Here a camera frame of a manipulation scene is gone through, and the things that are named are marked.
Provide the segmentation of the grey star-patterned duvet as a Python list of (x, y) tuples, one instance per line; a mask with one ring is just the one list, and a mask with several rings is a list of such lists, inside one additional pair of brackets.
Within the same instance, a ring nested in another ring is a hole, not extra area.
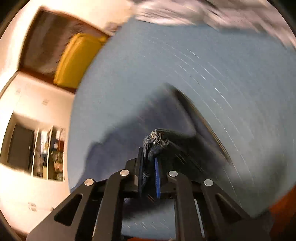
[(268, 1), (128, 1), (123, 20), (108, 21), (104, 30), (114, 34), (132, 16), (139, 21), (165, 26), (206, 24), (215, 30), (265, 32), (289, 48), (295, 33)]

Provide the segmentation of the dark blue denim jeans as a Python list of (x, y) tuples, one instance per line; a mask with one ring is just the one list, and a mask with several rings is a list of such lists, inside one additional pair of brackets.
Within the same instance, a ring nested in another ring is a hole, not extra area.
[(154, 160), (166, 172), (175, 170), (191, 180), (216, 176), (231, 158), (191, 100), (166, 85), (152, 93), (133, 115), (92, 144), (82, 180), (107, 179), (143, 150), (143, 194), (156, 196)]

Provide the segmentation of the yellow padded chair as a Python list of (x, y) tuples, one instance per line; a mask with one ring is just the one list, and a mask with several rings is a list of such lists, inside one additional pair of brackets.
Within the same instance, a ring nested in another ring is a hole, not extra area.
[(77, 89), (87, 68), (107, 40), (107, 36), (95, 37), (87, 33), (75, 34), (60, 58), (54, 76), (54, 84)]

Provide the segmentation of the white built-in shelf unit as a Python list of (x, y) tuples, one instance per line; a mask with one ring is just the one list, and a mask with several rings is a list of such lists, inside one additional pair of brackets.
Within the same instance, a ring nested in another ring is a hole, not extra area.
[(1, 164), (46, 180), (64, 182), (66, 129), (12, 113), (1, 146)]

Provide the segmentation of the light blue quilted bedspread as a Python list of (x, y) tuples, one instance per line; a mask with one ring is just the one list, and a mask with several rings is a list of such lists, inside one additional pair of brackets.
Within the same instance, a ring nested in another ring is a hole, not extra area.
[(180, 90), (226, 148), (210, 176), (249, 215), (274, 205), (276, 240), (295, 240), (295, 51), (266, 34), (129, 20), (76, 92), (68, 141), (74, 190), (92, 144), (155, 91)]

